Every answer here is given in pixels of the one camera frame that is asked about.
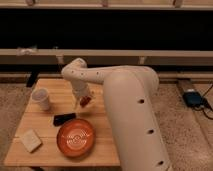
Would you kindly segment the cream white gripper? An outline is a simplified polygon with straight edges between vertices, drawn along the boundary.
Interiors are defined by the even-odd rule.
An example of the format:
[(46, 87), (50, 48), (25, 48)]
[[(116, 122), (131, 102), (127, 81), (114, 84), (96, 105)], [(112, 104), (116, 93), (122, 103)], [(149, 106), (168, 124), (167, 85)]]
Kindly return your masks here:
[(89, 86), (85, 82), (78, 82), (73, 84), (72, 89), (74, 96), (77, 98), (75, 101), (74, 108), (77, 108), (80, 105), (80, 98), (91, 95)]

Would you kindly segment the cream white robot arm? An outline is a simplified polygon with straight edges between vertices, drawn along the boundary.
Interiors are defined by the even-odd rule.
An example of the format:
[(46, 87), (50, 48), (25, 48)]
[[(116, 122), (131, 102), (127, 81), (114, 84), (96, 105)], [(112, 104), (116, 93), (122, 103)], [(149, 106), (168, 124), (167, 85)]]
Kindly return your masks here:
[(122, 171), (173, 171), (151, 98), (159, 77), (146, 66), (89, 68), (77, 58), (63, 67), (62, 77), (76, 98), (89, 94), (91, 83), (103, 86), (103, 101)]

